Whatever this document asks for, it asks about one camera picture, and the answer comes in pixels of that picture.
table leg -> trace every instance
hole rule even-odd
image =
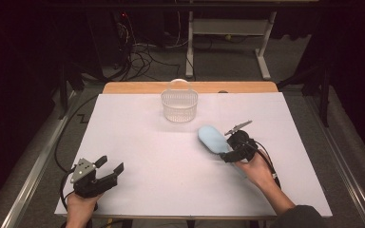
[[[277,16],[277,13],[275,11],[271,12],[271,15],[269,16],[268,24],[265,28],[265,32],[263,33],[263,40],[262,45],[260,49],[256,49],[256,56],[259,63],[259,69],[262,74],[263,80],[271,80],[271,75],[269,74],[268,67],[266,66],[265,59],[263,58],[263,54],[266,49],[266,45],[268,44],[269,36],[271,35],[272,27],[275,23],[275,17]]]
[[[194,49],[192,48],[194,12],[189,12],[188,21],[188,51],[186,52],[185,76],[192,78],[194,75]]]
[[[195,220],[187,220],[186,225],[188,228],[194,228],[195,227]]]

black cable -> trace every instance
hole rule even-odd
[[[67,210],[67,202],[65,201],[65,197],[64,197],[65,183],[67,182],[67,176],[69,176],[69,174],[73,173],[74,171],[75,171],[75,167],[71,168],[70,170],[68,170],[65,173],[65,175],[62,177],[61,185],[59,187],[59,195],[60,195],[60,198],[61,198],[61,202],[64,205],[66,210]]]
[[[177,67],[177,72],[176,72],[176,75],[177,77],[179,76],[179,70],[180,70],[180,65],[178,64],[166,64],[166,63],[163,63],[163,62],[160,62],[158,60],[156,60],[155,58],[153,58],[153,56],[150,54],[150,48],[149,48],[149,45],[147,45],[147,55],[150,56],[150,58],[153,60],[153,62],[156,62],[158,64],[161,64],[161,65],[165,65],[165,66],[173,66],[173,67]]]
[[[268,151],[266,151],[265,147],[263,147],[263,145],[259,142],[256,142],[257,144],[259,144],[262,149],[265,150],[265,153],[266,155],[268,156],[269,160],[265,157],[265,155],[259,150],[257,149],[256,147],[252,146],[250,143],[248,142],[242,142],[240,141],[240,143],[243,143],[245,145],[248,145],[249,147],[251,147],[252,149],[254,149],[257,153],[259,153],[259,155],[265,160],[265,162],[267,163],[268,167],[269,167],[269,170],[271,171],[272,175],[273,175],[273,178],[275,180],[275,183],[277,184],[277,186],[280,188],[280,181],[279,181],[279,178],[278,178],[278,174],[277,174],[277,171],[275,171],[275,168],[274,168],[274,165],[272,164],[272,160],[271,160],[271,157],[269,156],[268,154]]]
[[[99,95],[95,95],[89,99],[87,99],[87,101],[83,102],[77,109],[75,112],[73,112],[73,114],[70,116],[69,120],[67,120],[67,123],[65,124],[64,128],[61,131],[61,134],[58,137],[58,141],[55,144],[55,149],[54,149],[54,159],[55,159],[55,163],[58,165],[58,167],[64,171],[65,173],[68,172],[64,166],[61,165],[61,163],[59,163],[58,161],[58,147],[59,147],[59,143],[62,140],[62,137],[64,136],[64,132],[67,129],[67,126],[69,125],[70,121],[73,119],[73,117],[76,115],[76,113],[84,106],[86,105],[88,102],[90,102],[91,100],[93,100],[94,98],[98,97]]]
[[[185,59],[192,68],[192,76],[194,77],[194,82],[197,82],[197,75],[195,74],[194,66],[191,64],[191,61],[189,61],[188,57],[185,57]]]

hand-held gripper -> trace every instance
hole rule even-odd
[[[96,168],[100,168],[106,162],[106,156],[102,156],[95,163],[86,159],[79,160],[70,180],[77,195],[83,198],[93,198],[117,185],[117,178],[124,171],[123,163],[118,165],[112,174],[96,179]]]

metal rail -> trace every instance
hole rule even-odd
[[[336,165],[339,175],[342,177],[343,182],[345,183],[348,189],[349,195],[354,201],[355,207],[365,224],[365,193],[358,184],[345,158],[342,156],[342,151],[336,144],[336,141],[334,139],[334,136],[331,134],[331,131],[329,130],[328,127],[325,127],[321,122],[321,120],[319,119],[318,108],[315,101],[313,100],[313,97],[308,96],[305,98],[305,100],[307,105],[309,105],[309,107],[313,110],[314,117],[316,118],[319,127],[321,128],[325,136],[325,139],[327,140],[328,144],[331,147],[333,161]]]

wire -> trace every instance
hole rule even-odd
[[[57,143],[55,144],[55,149],[54,149],[54,159],[55,159],[55,162],[56,164],[58,165],[58,167],[64,171],[65,173],[68,172],[64,166],[61,165],[61,163],[59,163],[58,161],[58,147],[59,147],[59,143],[61,142],[62,140],[62,137],[64,136],[64,132],[66,131],[67,129],[67,126],[69,125],[70,121],[73,119],[73,117],[76,115],[76,113],[83,107],[85,106],[88,102],[92,101],[93,99],[95,99],[96,97],[98,97],[99,95],[95,95],[89,99],[87,99],[87,101],[83,102],[77,109],[75,112],[73,112],[73,114],[70,116],[69,120],[67,120],[67,123],[65,124],[64,128],[62,129],[61,131],[61,134],[59,135],[58,137],[58,141]]]
[[[182,32],[182,23],[181,23],[181,17],[180,17],[180,12],[179,11],[177,11],[177,15],[179,17],[179,37],[177,38],[176,44],[174,46],[177,46],[179,44],[180,35],[181,35],[181,32]]]
[[[185,57],[185,59],[192,68],[192,76],[194,77],[194,82],[197,82],[197,75],[195,74],[194,66],[191,64],[191,61],[189,61],[188,57]]]
[[[267,159],[265,157],[265,154],[263,154],[259,149],[257,149],[256,147],[252,146],[250,143],[248,142],[243,142],[243,141],[240,141],[240,143],[243,143],[245,145],[248,145],[250,146],[252,149],[256,150],[257,153],[259,153],[259,155],[265,160],[266,164],[268,165],[269,167],[269,170],[271,171],[272,173],[272,176],[274,177],[274,180],[275,180],[275,183],[278,185],[278,187],[280,188],[280,181],[279,181],[279,178],[278,178],[278,175],[277,175],[277,171],[275,171],[275,168],[274,168],[274,165],[272,164],[272,160],[271,160],[271,157],[269,156],[268,154],[268,151],[266,151],[265,147],[263,147],[263,145],[259,142],[256,142],[257,144],[259,144],[262,149],[265,150],[265,153],[266,155],[268,156],[269,159]]]
[[[65,209],[67,210],[67,202],[65,201],[64,197],[64,188],[65,188],[65,183],[67,182],[67,176],[69,176],[69,174],[73,173],[75,171],[75,167],[71,168],[70,170],[68,170],[65,175],[62,177],[61,180],[61,185],[59,187],[59,195],[61,198],[61,202],[64,205]]]

